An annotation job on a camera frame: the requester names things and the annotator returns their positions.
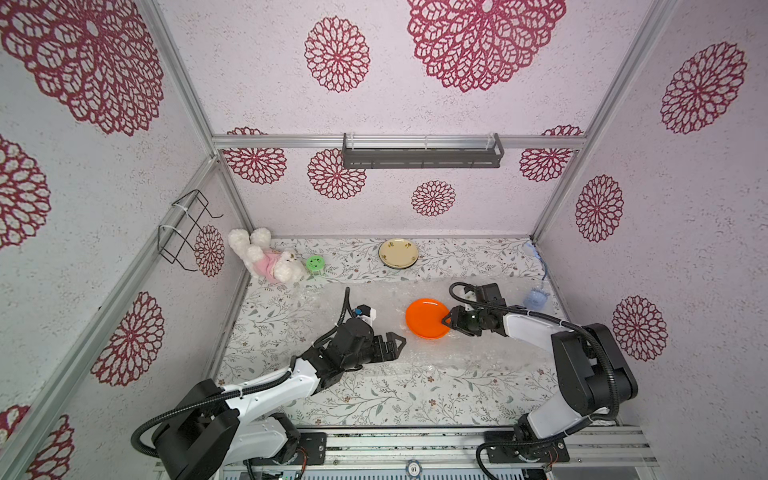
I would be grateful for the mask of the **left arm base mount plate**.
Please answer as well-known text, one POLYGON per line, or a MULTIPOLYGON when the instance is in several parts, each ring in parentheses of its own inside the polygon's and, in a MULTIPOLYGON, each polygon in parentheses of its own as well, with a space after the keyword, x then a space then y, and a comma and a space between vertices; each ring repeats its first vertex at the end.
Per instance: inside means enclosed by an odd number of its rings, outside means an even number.
POLYGON ((319 466, 325 463, 328 436, 325 432, 303 432, 296 439, 290 439, 286 444, 286 452, 290 453, 288 465, 319 466))

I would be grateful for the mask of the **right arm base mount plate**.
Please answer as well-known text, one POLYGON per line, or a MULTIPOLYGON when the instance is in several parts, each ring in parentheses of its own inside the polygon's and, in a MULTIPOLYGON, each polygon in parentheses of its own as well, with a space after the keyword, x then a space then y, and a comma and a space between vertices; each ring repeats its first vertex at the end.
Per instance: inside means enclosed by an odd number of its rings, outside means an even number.
POLYGON ((516 438, 511 430, 486 431, 484 442, 492 443, 486 450, 491 464, 502 463, 561 463, 570 460, 570 454, 562 440, 551 443, 541 443, 532 446, 521 446, 521 443, 531 442, 531 439, 516 438))

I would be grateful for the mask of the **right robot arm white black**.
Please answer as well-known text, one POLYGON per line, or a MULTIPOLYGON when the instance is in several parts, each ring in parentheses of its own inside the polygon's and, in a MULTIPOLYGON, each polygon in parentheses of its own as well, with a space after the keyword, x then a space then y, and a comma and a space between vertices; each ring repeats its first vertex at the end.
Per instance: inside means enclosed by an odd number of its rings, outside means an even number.
POLYGON ((610 329, 559 319, 522 305, 508 305, 496 283, 454 282, 449 295, 460 304, 441 320, 470 337, 485 331, 523 341, 554 359, 557 392, 512 429, 484 437, 475 460, 488 479, 496 476, 483 457, 501 455, 514 462, 543 461, 552 466, 565 452, 565 439, 597 421, 613 421, 639 386, 610 329))

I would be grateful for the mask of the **clear bubble wrap sheet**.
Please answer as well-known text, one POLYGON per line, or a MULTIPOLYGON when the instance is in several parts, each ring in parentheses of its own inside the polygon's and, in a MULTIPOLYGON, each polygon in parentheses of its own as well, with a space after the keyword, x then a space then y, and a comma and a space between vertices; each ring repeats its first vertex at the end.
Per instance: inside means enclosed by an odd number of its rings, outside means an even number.
POLYGON ((419 299, 452 306, 447 280, 367 282, 353 286, 353 304, 374 307, 377 332, 406 338, 401 356, 348 373, 338 384, 289 405, 309 423, 494 423, 534 409, 556 389, 551 358, 542 350, 493 333, 471 338, 454 331, 424 339, 406 325, 419 299))

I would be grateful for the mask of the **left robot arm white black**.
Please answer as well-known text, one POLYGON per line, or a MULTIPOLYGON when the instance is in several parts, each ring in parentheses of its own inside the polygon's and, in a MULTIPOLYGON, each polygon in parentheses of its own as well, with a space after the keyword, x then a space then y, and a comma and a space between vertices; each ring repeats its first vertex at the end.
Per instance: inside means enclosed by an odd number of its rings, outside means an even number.
POLYGON ((240 384, 198 382, 177 406, 137 427, 134 450, 161 461, 171 479, 210 479, 224 465, 250 460, 285 464, 301 434, 280 407, 309 398, 368 364, 395 361, 407 340, 378 335, 374 309, 348 301, 333 327, 287 367, 240 384))

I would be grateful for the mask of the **orange plate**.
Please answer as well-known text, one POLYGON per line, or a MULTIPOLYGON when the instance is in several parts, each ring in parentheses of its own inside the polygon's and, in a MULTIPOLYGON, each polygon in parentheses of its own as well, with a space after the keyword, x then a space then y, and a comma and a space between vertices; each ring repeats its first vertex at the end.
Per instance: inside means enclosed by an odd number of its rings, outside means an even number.
POLYGON ((436 340, 450 332, 450 328, 442 323, 450 316, 450 310, 441 302, 434 299, 418 299, 410 304, 405 312, 408 329, 416 336, 436 340))

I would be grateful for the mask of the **yellow plate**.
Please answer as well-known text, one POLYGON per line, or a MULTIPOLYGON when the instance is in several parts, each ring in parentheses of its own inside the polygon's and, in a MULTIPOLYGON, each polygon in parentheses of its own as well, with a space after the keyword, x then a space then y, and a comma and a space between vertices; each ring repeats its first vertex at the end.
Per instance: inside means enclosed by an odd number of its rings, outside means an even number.
POLYGON ((379 246, 378 256, 387 267, 408 269, 418 261, 419 249, 413 241, 401 238, 390 239, 379 246))

